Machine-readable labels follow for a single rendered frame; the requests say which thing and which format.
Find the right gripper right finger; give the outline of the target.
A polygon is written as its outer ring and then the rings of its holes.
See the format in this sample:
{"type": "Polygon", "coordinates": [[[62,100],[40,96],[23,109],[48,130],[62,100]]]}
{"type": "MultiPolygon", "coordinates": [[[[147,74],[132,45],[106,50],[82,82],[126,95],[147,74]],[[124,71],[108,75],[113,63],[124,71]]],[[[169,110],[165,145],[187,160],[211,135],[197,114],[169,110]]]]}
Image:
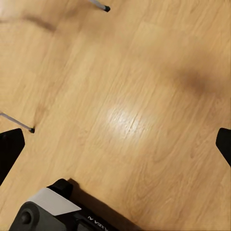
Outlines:
{"type": "Polygon", "coordinates": [[[222,153],[226,161],[231,167],[231,130],[220,128],[218,131],[216,146],[222,153]]]}

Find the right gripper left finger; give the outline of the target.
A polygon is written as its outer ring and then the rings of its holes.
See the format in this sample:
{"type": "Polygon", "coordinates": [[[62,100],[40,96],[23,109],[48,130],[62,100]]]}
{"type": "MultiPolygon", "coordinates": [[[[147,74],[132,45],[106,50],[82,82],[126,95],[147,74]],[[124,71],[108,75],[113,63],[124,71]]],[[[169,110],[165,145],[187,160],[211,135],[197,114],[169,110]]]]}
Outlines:
{"type": "Polygon", "coordinates": [[[25,139],[21,128],[0,133],[0,185],[24,147],[25,139]]]}

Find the camera tripod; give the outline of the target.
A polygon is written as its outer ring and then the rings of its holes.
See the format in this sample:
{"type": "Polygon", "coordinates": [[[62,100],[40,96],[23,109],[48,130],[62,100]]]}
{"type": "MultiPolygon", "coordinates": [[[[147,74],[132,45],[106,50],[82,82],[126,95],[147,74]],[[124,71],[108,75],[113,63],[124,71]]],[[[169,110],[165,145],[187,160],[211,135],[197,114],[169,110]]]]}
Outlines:
{"type": "MultiPolygon", "coordinates": [[[[87,0],[87,1],[90,1],[91,3],[93,3],[93,4],[97,5],[97,6],[99,6],[99,7],[102,8],[102,9],[104,9],[105,12],[109,12],[109,11],[110,11],[110,8],[109,8],[109,7],[106,7],[106,6],[102,5],[102,4],[100,4],[100,3],[99,3],[98,1],[96,1],[96,0],[87,0]]],[[[19,121],[17,121],[16,119],[14,119],[14,118],[12,118],[12,117],[6,115],[6,114],[3,113],[3,112],[0,112],[0,116],[4,116],[5,118],[7,118],[7,119],[9,119],[9,120],[15,122],[16,124],[18,124],[18,125],[20,125],[20,126],[26,128],[27,130],[31,131],[31,133],[34,133],[34,132],[35,132],[35,130],[34,130],[33,128],[30,128],[30,127],[26,126],[25,124],[22,124],[21,122],[19,122],[19,121]]]]}

